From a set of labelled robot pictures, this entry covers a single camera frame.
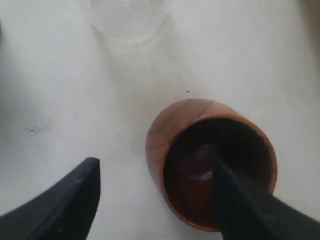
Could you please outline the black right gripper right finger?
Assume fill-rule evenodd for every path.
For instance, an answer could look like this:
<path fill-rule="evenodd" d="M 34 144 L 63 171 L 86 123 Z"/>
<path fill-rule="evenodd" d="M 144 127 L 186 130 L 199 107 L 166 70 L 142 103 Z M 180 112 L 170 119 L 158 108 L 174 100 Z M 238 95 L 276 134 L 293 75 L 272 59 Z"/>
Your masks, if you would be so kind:
<path fill-rule="evenodd" d="M 216 223 L 225 240 L 318 240 L 320 223 L 285 204 L 218 159 Z"/>

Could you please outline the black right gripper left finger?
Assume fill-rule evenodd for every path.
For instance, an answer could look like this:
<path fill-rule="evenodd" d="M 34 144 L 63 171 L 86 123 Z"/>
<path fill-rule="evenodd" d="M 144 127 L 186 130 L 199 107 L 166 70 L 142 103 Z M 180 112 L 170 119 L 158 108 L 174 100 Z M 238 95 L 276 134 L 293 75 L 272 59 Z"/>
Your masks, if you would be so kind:
<path fill-rule="evenodd" d="M 101 195 L 100 161 L 89 157 L 48 190 L 0 217 L 2 240 L 85 240 Z"/>

